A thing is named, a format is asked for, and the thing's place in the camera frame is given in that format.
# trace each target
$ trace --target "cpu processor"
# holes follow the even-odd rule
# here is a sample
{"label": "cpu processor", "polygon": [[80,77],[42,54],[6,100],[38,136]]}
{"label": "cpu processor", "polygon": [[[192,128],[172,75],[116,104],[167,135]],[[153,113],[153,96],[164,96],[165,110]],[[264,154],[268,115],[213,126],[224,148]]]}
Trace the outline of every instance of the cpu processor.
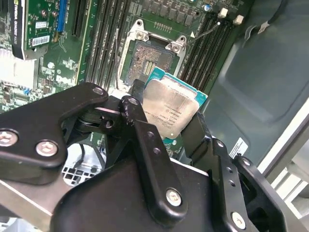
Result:
{"label": "cpu processor", "polygon": [[143,109],[161,136],[175,139],[206,98],[206,94],[155,67],[145,84]]}

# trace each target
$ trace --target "capacitor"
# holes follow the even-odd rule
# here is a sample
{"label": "capacitor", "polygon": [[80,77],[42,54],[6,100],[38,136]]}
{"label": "capacitor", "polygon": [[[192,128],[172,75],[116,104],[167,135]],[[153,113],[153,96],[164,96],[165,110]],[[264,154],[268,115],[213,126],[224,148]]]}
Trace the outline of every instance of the capacitor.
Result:
{"label": "capacitor", "polygon": [[45,10],[42,10],[41,15],[43,18],[47,18],[47,12]]}
{"label": "capacitor", "polygon": [[204,10],[205,12],[209,12],[209,11],[211,11],[211,6],[208,5],[208,4],[203,5],[203,10]]}

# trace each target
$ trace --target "black plastic part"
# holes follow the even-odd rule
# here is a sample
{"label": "black plastic part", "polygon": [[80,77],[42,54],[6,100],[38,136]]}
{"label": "black plastic part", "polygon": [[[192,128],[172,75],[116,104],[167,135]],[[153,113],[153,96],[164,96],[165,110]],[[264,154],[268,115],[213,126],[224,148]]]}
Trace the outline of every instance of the black plastic part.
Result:
{"label": "black plastic part", "polygon": [[[0,131],[14,131],[18,141],[12,146],[0,147],[0,179],[29,184],[54,181],[67,158],[63,136],[66,128],[61,128],[61,123],[76,117],[82,110],[100,106],[108,98],[104,90],[99,95],[94,88],[100,87],[84,83],[1,114]],[[58,147],[57,153],[51,157],[39,155],[35,147],[41,141],[53,141]]]}
{"label": "black plastic part", "polygon": [[[124,117],[125,128],[112,153],[107,153],[106,167],[112,167],[120,160],[134,155],[150,214],[159,224],[174,226],[184,219],[188,202],[160,134],[156,126],[147,123],[137,99],[124,96],[120,102],[120,111]],[[180,194],[180,206],[173,206],[167,201],[168,189]]]}
{"label": "black plastic part", "polygon": [[131,85],[131,88],[128,91],[128,94],[130,94],[132,97],[139,100],[141,104],[143,104],[144,89],[145,83],[139,79],[135,79],[133,81],[133,84]]}
{"label": "black plastic part", "polygon": [[[192,165],[208,172],[212,178],[212,223],[218,231],[258,231],[251,225],[243,199],[237,168],[232,164],[225,145],[211,137],[204,116],[196,113],[182,131],[183,145]],[[247,225],[238,228],[232,213],[239,213]]]}
{"label": "black plastic part", "polygon": [[165,228],[150,216],[137,163],[128,158],[68,192],[54,211],[50,231],[214,232],[210,179],[178,164],[171,166],[190,205],[175,227]]}
{"label": "black plastic part", "polygon": [[239,171],[249,219],[259,231],[307,231],[250,160],[236,156],[233,163]]}
{"label": "black plastic part", "polygon": [[81,132],[97,132],[120,136],[123,119],[119,110],[120,99],[110,96],[108,100],[95,109],[80,115],[75,128]]}

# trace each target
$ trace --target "green circuit board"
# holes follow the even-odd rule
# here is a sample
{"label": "green circuit board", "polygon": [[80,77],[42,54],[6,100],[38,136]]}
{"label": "green circuit board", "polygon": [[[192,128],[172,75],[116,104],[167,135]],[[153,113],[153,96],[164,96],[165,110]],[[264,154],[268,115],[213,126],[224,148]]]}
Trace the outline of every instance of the green circuit board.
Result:
{"label": "green circuit board", "polygon": [[[57,23],[64,2],[64,29],[60,32]],[[152,68],[160,65],[165,71],[185,79],[190,61],[200,56],[196,46],[202,41],[187,46],[182,56],[166,47],[182,36],[186,42],[194,40],[212,25],[224,7],[229,13],[221,20],[227,29],[203,38],[210,44],[205,59],[205,62],[209,60],[205,66],[210,68],[205,77],[207,81],[199,85],[200,90],[209,93],[241,30],[241,25],[235,26],[233,20],[237,15],[245,17],[252,3],[252,0],[27,0],[27,39],[24,42],[27,49],[31,49],[33,39],[48,35],[48,51],[29,63],[32,68],[29,75],[33,78],[28,83],[20,76],[0,77],[0,113],[84,81],[109,89],[119,78],[123,86],[129,87],[136,76],[144,80]],[[205,5],[211,10],[205,11]],[[11,16],[8,12],[0,12],[0,57],[1,52],[11,49],[14,28]],[[142,21],[148,40],[129,38],[138,20]],[[12,56],[7,60],[19,62]],[[102,142],[98,134],[89,139],[94,145]],[[166,147],[170,156],[178,153],[182,147],[181,137],[166,143]]]}

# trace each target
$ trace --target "black dimm slot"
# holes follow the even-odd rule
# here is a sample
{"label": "black dimm slot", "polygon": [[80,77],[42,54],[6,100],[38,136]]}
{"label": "black dimm slot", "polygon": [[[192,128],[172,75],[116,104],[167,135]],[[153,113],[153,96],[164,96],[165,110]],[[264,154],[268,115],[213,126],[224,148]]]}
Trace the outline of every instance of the black dimm slot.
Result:
{"label": "black dimm slot", "polygon": [[100,35],[99,51],[96,57],[95,70],[93,74],[95,83],[99,86],[102,86],[102,80],[100,78],[100,74],[102,71],[103,60],[106,55],[106,46],[107,46],[108,38],[110,36],[109,33],[112,27],[112,20],[113,20],[115,8],[116,8],[116,2],[117,0],[108,1],[108,6],[106,7],[106,11],[105,11],[103,29]]}
{"label": "black dimm slot", "polygon": [[224,37],[224,42],[222,43],[222,46],[220,47],[220,51],[217,52],[216,57],[214,58],[215,62],[212,64],[212,67],[209,68],[208,72],[205,73],[206,78],[204,78],[203,81],[201,82],[200,89],[202,89],[202,90],[205,89],[205,87],[206,87],[206,85],[207,85],[207,83],[208,83],[208,81],[211,77],[211,74],[213,73],[213,71],[216,67],[217,61],[218,61],[218,59],[219,59],[219,57],[220,57],[220,55],[221,55],[221,53],[222,53],[222,51],[223,51],[223,49],[226,45],[226,42],[228,41],[228,37],[231,34],[232,30],[233,30],[232,28],[228,28],[227,34]]}
{"label": "black dimm slot", "polygon": [[109,48],[108,48],[108,55],[105,58],[104,65],[105,67],[102,68],[101,73],[101,79],[104,80],[104,89],[108,89],[111,83],[112,73],[115,68],[114,63],[114,52],[115,52],[115,43],[118,41],[115,41],[115,33],[119,25],[122,24],[124,15],[126,13],[126,10],[128,10],[127,0],[123,0],[120,2],[120,4],[117,6],[116,14],[115,16],[118,16],[113,20],[113,28],[111,30],[111,36],[109,39]]}
{"label": "black dimm slot", "polygon": [[87,81],[92,82],[92,83],[95,83],[94,78],[93,78],[93,70],[95,67],[96,56],[98,53],[98,42],[100,39],[100,32],[101,32],[102,25],[103,25],[105,7],[106,7],[106,0],[102,0],[101,5],[100,5],[100,11],[98,11],[97,17],[96,17],[98,19],[98,22],[96,23],[96,26],[95,26],[94,39],[91,44],[91,52],[90,52],[87,69],[86,69]]}
{"label": "black dimm slot", "polygon": [[208,42],[204,48],[204,50],[201,53],[200,59],[198,60],[198,64],[197,64],[197,68],[195,69],[195,72],[190,75],[190,78],[188,80],[188,82],[190,83],[190,85],[192,85],[193,87],[196,87],[196,80],[198,75],[200,74],[200,70],[198,69],[198,67],[203,67],[203,65],[205,64],[205,61],[208,59],[210,52],[214,46],[214,41],[216,41],[216,38],[220,35],[220,30],[221,28],[219,27],[216,31],[214,31],[213,33],[207,35],[208,37]]}
{"label": "black dimm slot", "polygon": [[[207,25],[204,31],[207,31],[211,28],[211,25],[214,21],[211,19]],[[197,63],[199,62],[199,58],[200,58],[200,54],[202,52],[202,50],[207,46],[207,42],[209,40],[209,36],[205,36],[204,38],[201,38],[200,40],[198,40],[198,44],[196,46],[196,51],[194,53],[194,57],[192,59],[192,62],[189,63],[189,67],[187,69],[187,71],[185,72],[185,78],[184,81],[189,83],[190,79],[191,79],[191,75],[192,73],[196,70],[197,68]]]}
{"label": "black dimm slot", "polygon": [[[117,41],[117,43],[118,43],[118,49],[119,49],[119,44],[120,44],[120,42],[121,42],[121,35],[124,33],[124,31],[125,31],[125,25],[126,25],[126,17],[127,17],[127,15],[128,15],[128,12],[129,12],[129,5],[130,5],[130,3],[131,3],[131,1],[125,1],[126,2],[126,5],[124,6],[124,15],[122,16],[122,18],[121,18],[121,21],[120,21],[120,25],[119,25],[119,31],[118,31],[118,41]],[[112,76],[114,75],[114,77],[115,78],[118,78],[118,76],[117,76],[117,72],[118,72],[118,70],[116,69],[116,66],[115,66],[115,56],[116,56],[116,59],[117,59],[117,61],[119,61],[119,59],[118,59],[118,54],[116,54],[115,52],[113,52],[112,53],[112,63],[111,63],[111,65],[110,65],[110,67],[111,67],[111,69],[112,69],[112,71],[111,72],[109,72],[109,74],[108,74],[108,77],[107,77],[107,83],[106,83],[106,89],[107,89],[107,91],[108,91],[108,89],[109,89],[109,86],[110,86],[110,84],[111,84],[111,79],[112,79]]]}
{"label": "black dimm slot", "polygon": [[216,51],[218,50],[218,47],[221,44],[221,41],[222,41],[222,39],[225,35],[225,32],[226,32],[226,26],[221,25],[220,29],[216,33],[216,36],[214,37],[213,42],[211,43],[211,48],[208,51],[207,56],[203,58],[203,68],[202,68],[201,72],[199,73],[199,75],[195,79],[196,88],[199,87],[200,82],[202,82],[203,74],[205,74],[207,72],[209,66],[214,61],[212,59],[216,55]]}
{"label": "black dimm slot", "polygon": [[[215,15],[210,15],[210,14],[208,14],[206,16],[203,28],[201,30],[201,33],[210,29],[210,24],[213,22],[215,17],[216,17]],[[192,72],[192,69],[195,66],[195,63],[197,62],[197,59],[200,56],[200,52],[201,52],[201,49],[204,46],[205,41],[206,41],[206,38],[202,37],[193,44],[192,51],[190,52],[190,54],[188,55],[188,58],[187,58],[188,61],[186,62],[186,64],[184,65],[184,67],[180,71],[180,75],[181,75],[180,79],[181,80],[183,80],[185,82],[188,81],[188,79],[190,77],[190,73]]]}
{"label": "black dimm slot", "polygon": [[[201,21],[202,25],[200,25],[198,28],[198,33],[197,36],[202,33],[205,30],[205,27],[207,26],[207,21],[209,20],[209,14],[205,15]],[[203,38],[200,38],[199,40],[195,41],[190,47],[192,48],[187,55],[185,56],[182,66],[178,72],[178,77],[181,80],[184,80],[185,78],[185,73],[187,72],[189,68],[189,63],[192,61],[191,57],[194,56],[194,54],[197,53],[197,46],[196,44],[199,44],[200,41],[202,41]]]}

